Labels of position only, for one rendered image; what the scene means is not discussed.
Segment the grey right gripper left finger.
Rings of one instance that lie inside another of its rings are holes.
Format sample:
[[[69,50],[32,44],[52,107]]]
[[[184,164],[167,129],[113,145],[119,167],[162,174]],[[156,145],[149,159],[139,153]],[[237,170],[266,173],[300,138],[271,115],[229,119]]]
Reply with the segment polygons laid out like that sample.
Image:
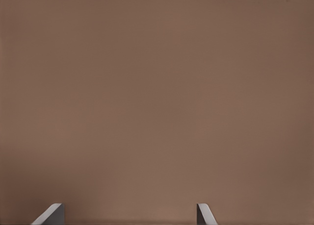
[[[65,209],[64,204],[54,203],[46,211],[44,211],[33,224],[64,224]]]

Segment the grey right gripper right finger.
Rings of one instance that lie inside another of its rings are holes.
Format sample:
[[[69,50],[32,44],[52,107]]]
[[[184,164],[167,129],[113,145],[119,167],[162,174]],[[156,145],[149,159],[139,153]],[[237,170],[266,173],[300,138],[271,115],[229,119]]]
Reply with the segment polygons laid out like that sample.
[[[216,224],[217,221],[206,203],[197,204],[197,223],[198,224]]]

